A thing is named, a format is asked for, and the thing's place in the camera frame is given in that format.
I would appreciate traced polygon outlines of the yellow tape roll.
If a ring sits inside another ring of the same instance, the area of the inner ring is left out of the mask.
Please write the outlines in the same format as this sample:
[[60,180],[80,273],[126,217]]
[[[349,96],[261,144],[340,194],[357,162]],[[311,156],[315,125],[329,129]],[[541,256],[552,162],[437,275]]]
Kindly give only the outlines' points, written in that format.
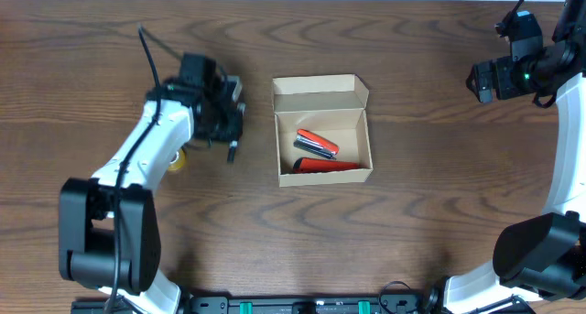
[[168,165],[168,172],[178,172],[180,171],[186,164],[187,158],[186,153],[183,148],[180,148],[175,156],[171,159]]

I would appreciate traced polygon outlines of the green black whiteboard marker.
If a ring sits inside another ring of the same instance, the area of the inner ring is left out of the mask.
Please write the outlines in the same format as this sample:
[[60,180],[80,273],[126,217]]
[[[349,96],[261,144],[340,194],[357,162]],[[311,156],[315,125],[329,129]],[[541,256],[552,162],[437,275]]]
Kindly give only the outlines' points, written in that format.
[[230,144],[228,146],[228,157],[227,157],[228,163],[234,162],[235,153],[236,153],[238,146],[239,146],[239,142],[237,140],[233,140],[230,142]]

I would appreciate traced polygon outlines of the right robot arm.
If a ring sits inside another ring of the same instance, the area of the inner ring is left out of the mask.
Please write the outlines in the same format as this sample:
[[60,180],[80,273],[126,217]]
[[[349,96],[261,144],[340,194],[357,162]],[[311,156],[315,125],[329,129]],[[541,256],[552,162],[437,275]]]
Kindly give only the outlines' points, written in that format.
[[531,96],[557,115],[548,195],[540,213],[504,228],[491,259],[430,292],[428,313],[530,313],[534,302],[585,299],[585,0],[565,0],[549,45],[515,5],[496,24],[506,56],[466,80],[480,103]]

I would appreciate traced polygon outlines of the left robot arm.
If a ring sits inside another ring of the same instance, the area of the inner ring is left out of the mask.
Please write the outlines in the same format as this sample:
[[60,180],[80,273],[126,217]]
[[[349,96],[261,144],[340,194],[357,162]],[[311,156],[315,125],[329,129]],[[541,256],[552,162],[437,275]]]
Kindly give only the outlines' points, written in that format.
[[88,179],[68,179],[59,197],[60,276],[108,295],[105,313],[189,313],[191,293],[160,270],[154,198],[169,167],[197,139],[228,146],[243,134],[242,81],[217,62],[186,53],[179,73],[145,95],[135,128]]

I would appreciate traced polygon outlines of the red stapler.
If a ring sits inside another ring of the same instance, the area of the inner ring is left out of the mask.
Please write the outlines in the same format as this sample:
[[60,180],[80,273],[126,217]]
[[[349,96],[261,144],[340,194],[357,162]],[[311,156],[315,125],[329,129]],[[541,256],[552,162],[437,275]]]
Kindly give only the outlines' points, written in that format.
[[332,141],[312,133],[306,129],[299,129],[296,134],[294,147],[310,152],[319,157],[336,159],[339,147]]

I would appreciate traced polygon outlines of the red utility knife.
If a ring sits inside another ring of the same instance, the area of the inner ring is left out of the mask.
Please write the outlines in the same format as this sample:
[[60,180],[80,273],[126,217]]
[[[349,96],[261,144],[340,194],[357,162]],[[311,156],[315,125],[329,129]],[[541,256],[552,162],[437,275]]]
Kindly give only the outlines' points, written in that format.
[[353,162],[301,157],[294,163],[293,172],[296,174],[329,173],[352,170],[359,167],[358,163]]

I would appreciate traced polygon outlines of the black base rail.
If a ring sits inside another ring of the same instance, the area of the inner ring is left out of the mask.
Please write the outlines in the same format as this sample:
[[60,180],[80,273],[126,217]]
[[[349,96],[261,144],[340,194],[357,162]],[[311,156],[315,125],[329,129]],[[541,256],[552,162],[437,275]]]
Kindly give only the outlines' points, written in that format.
[[176,293],[139,296],[125,295],[113,313],[191,313],[191,314],[383,314],[441,313],[440,303],[425,300],[416,293],[381,296],[228,298],[223,296],[183,297]]

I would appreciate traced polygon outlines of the open cardboard box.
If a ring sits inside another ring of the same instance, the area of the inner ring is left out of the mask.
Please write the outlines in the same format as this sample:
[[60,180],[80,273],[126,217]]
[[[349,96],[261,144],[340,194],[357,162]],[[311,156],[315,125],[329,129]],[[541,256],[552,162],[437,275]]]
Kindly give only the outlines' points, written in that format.
[[[355,74],[282,77],[272,80],[277,139],[277,175],[281,187],[365,182],[374,166],[366,106],[369,90]],[[335,160],[359,168],[329,173],[293,172],[301,157],[327,159],[294,147],[299,129],[339,147]]]

